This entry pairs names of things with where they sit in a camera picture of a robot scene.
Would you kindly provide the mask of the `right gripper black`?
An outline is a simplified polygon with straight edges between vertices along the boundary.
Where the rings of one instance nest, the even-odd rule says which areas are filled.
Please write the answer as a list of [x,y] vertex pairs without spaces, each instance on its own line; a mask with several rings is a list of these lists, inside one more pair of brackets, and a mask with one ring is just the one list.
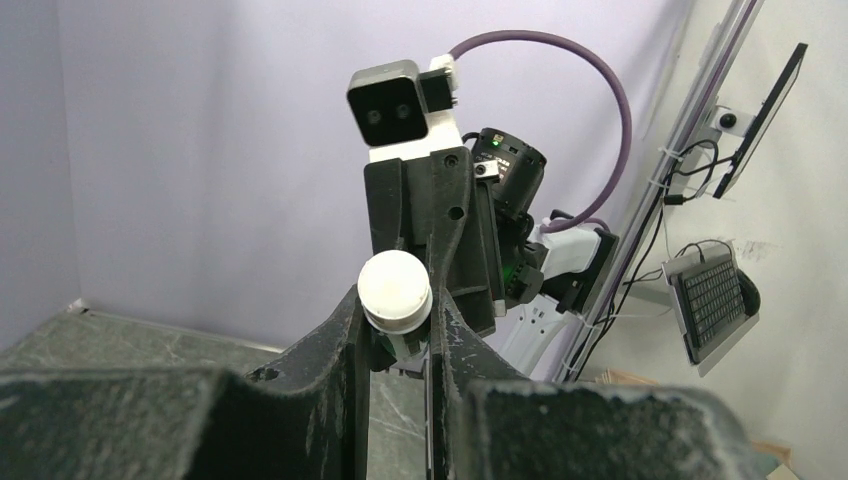
[[[525,210],[512,213],[495,196],[495,178],[479,177],[464,146],[433,154],[433,219],[429,262],[439,302],[475,334],[495,332],[495,319],[530,303],[544,283],[549,249],[531,241]],[[411,253],[427,263],[423,213],[428,158],[391,159],[364,167],[372,253]]]

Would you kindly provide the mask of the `white glue stick cap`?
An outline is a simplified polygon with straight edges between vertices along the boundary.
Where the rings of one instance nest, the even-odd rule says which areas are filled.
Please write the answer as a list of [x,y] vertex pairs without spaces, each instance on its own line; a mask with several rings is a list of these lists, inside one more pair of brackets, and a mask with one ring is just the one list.
[[362,267],[356,287],[365,316],[378,331],[407,334],[430,315],[433,292],[428,271],[409,252],[374,255]]

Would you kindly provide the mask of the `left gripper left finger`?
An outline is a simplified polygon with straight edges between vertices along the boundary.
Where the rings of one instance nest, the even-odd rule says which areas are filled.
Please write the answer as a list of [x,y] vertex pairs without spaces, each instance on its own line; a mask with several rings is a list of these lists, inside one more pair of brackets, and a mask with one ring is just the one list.
[[355,290],[281,356],[1,375],[5,479],[363,479],[370,330]]

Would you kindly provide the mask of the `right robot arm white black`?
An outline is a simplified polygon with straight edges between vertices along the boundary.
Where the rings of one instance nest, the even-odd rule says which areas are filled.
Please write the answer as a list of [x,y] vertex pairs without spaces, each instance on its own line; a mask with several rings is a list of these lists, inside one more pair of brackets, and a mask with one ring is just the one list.
[[[587,217],[565,230],[574,217],[553,210],[548,223],[534,224],[529,207],[541,185],[547,159],[537,149],[501,130],[484,128],[462,137],[475,139],[470,150],[475,186],[465,226],[451,259],[448,287],[463,318],[481,337],[494,332],[494,320],[519,305],[522,310],[501,356],[530,374],[561,329],[565,313],[583,314],[599,277],[609,271],[618,237],[601,220]],[[417,162],[397,175],[379,176],[366,168],[366,192],[375,255],[390,249],[408,251],[426,265],[432,212],[423,200],[432,188],[422,183],[429,167]],[[477,173],[497,164],[497,178]]]

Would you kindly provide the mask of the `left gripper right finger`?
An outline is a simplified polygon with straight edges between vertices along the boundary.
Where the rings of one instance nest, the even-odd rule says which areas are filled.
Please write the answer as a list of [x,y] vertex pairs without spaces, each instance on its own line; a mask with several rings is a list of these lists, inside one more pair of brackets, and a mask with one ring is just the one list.
[[756,453],[695,388],[533,381],[465,323],[446,290],[431,315],[434,479],[756,479]]

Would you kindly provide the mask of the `green white glue stick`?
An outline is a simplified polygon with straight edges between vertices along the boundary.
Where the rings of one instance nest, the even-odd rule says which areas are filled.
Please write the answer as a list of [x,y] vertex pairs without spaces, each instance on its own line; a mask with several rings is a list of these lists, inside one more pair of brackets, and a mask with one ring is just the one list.
[[390,370],[399,375],[422,380],[429,352],[430,321],[425,320],[416,329],[405,333],[376,329],[378,342],[393,359]]

